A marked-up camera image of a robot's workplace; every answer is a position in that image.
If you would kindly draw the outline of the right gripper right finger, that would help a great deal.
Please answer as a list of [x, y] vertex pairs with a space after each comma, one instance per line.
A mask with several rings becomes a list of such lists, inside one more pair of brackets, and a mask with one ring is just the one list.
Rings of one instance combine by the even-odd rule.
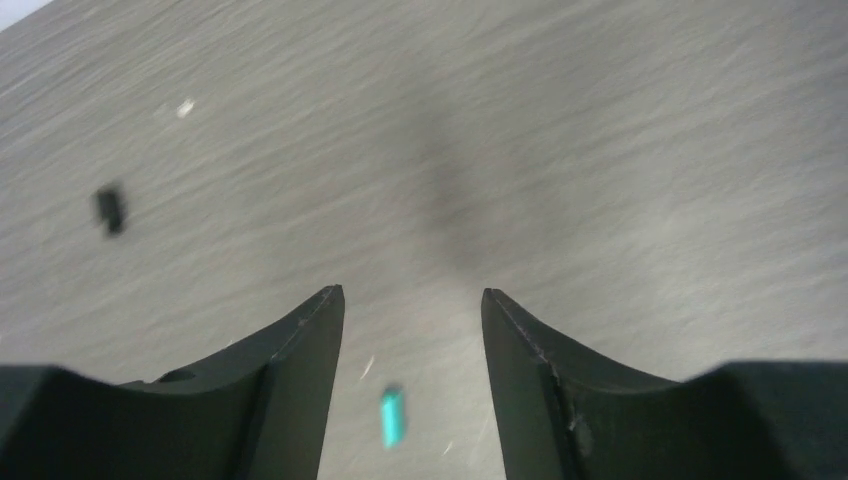
[[510, 479], [843, 479], [847, 367], [731, 362], [663, 379], [544, 324], [498, 289], [482, 332]]

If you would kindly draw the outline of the teal pen cap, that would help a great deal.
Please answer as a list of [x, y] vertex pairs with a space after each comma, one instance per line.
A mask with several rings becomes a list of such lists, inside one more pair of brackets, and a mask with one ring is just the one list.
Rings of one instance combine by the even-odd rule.
[[380, 398], [382, 443], [386, 449], [396, 447], [406, 435], [405, 396], [398, 385], [388, 386]]

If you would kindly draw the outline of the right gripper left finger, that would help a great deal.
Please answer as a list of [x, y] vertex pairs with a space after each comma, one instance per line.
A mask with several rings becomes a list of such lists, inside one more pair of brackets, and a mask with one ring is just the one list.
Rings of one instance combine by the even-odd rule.
[[5, 479], [313, 479], [345, 299], [325, 287], [280, 320], [152, 382], [55, 365], [1, 369]]

